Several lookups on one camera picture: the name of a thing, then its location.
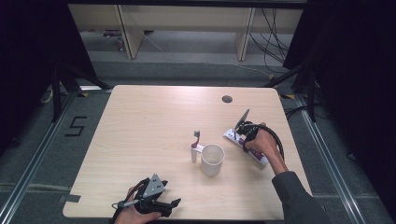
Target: white paper cup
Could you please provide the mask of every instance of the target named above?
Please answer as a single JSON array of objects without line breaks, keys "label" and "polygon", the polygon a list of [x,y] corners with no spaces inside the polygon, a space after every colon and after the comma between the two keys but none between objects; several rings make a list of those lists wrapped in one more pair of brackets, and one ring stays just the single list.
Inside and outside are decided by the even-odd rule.
[{"label": "white paper cup", "polygon": [[192,162],[196,162],[196,152],[201,152],[201,170],[208,176],[217,175],[224,161],[224,150],[215,144],[209,144],[205,147],[198,145],[191,148]]}]

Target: sleeve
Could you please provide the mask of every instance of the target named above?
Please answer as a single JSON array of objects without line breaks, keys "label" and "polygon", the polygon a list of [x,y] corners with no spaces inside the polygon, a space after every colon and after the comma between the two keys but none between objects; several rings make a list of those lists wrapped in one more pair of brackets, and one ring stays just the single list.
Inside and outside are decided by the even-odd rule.
[{"label": "sleeve", "polygon": [[272,180],[282,202],[285,223],[331,223],[315,199],[309,195],[297,174],[284,172]]}]

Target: gray floor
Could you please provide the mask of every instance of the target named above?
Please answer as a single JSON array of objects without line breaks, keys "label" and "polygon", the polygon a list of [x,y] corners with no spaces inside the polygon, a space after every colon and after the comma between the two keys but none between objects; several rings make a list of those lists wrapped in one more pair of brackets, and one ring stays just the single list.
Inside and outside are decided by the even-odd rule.
[{"label": "gray floor", "polygon": [[[252,42],[248,45],[245,61],[238,62],[233,34],[157,31],[148,33],[150,41],[143,41],[135,60],[129,60],[126,53],[119,50],[119,40],[116,37],[103,37],[101,31],[82,32],[81,36],[97,76],[112,85],[256,87],[269,82],[269,75],[279,77],[280,73],[287,71],[280,67],[281,63],[268,56],[264,57],[262,51]],[[292,36],[281,35],[280,38],[288,45]],[[273,53],[278,53],[277,48],[271,49]],[[90,85],[84,80],[79,82],[81,85]],[[291,83],[292,79],[278,85],[278,92],[290,93]],[[73,186],[109,94],[89,93],[87,97],[77,97],[73,101],[11,223],[107,223],[106,219],[101,218],[64,217],[62,197],[67,196]],[[281,103],[285,109],[297,107],[296,100],[281,99]],[[13,185],[19,181],[24,168],[35,155],[50,126],[51,109],[52,104],[39,107],[19,136],[21,145],[10,147],[0,158],[0,203],[6,201]],[[362,169],[346,157],[347,145],[327,116],[325,108],[317,107],[316,113],[320,132],[366,222],[393,223]],[[78,125],[85,126],[84,132],[80,137],[67,137],[67,133],[75,131],[69,129],[75,116],[87,117],[78,121]],[[289,125],[313,196],[326,208],[333,223],[353,223],[301,112],[291,116]]]}]

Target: hand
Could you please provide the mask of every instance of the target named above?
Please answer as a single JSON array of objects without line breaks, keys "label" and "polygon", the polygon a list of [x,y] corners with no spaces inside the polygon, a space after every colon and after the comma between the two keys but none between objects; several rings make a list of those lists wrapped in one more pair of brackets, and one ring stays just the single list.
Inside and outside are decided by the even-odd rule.
[{"label": "hand", "polygon": [[246,142],[245,147],[262,152],[270,162],[275,175],[288,171],[288,167],[276,148],[275,138],[267,131],[259,129],[256,138]]},{"label": "hand", "polygon": [[[134,199],[134,195],[132,195],[129,199],[128,202]],[[145,224],[146,222],[155,220],[157,218],[161,217],[161,213],[159,212],[153,212],[149,214],[140,214],[135,208],[134,205],[131,205],[127,208],[122,209],[120,212],[119,216],[116,219],[115,224]]]}]

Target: wooden table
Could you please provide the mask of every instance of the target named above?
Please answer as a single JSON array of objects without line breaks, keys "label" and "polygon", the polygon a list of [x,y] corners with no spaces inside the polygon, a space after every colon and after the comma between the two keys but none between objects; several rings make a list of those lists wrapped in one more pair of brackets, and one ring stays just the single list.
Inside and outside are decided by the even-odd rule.
[{"label": "wooden table", "polygon": [[[222,97],[229,95],[231,103]],[[250,108],[247,120],[265,121],[285,149],[290,170],[308,192],[303,166],[277,92],[273,89],[179,86],[117,86],[98,124],[66,203],[67,217],[112,217],[111,204],[129,187],[155,173],[168,180],[160,202],[181,198],[169,219],[283,219],[270,165],[260,169],[247,153],[223,137]],[[218,144],[225,160],[218,175],[204,175],[191,162],[195,130],[200,144]]]}]

